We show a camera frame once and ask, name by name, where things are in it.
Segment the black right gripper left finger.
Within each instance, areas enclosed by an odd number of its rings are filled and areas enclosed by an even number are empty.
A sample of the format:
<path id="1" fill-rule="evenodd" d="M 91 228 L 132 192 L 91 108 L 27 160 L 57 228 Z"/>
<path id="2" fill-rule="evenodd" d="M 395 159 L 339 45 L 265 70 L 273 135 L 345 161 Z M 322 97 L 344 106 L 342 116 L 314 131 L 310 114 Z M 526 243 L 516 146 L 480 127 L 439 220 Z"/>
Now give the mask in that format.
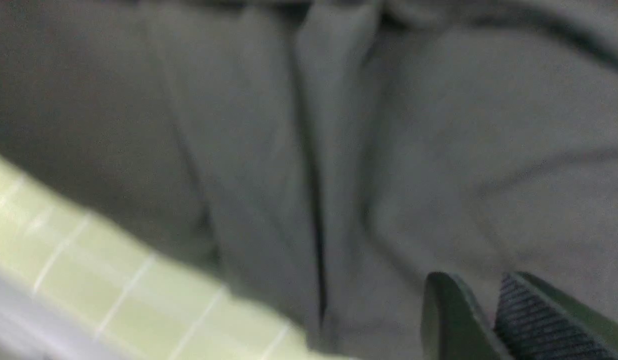
<path id="1" fill-rule="evenodd" d="M 472 290 L 459 276 L 431 272 L 421 317 L 424 360 L 512 360 Z"/>

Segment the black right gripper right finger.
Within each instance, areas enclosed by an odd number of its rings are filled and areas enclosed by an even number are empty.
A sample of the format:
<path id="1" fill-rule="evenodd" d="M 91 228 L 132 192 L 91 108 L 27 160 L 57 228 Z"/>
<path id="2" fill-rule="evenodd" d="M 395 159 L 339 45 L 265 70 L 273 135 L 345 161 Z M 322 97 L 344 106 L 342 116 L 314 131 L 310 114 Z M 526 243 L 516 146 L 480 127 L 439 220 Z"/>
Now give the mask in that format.
<path id="1" fill-rule="evenodd" d="M 517 360 L 618 360 L 618 323 L 528 272 L 501 281 L 494 332 Z"/>

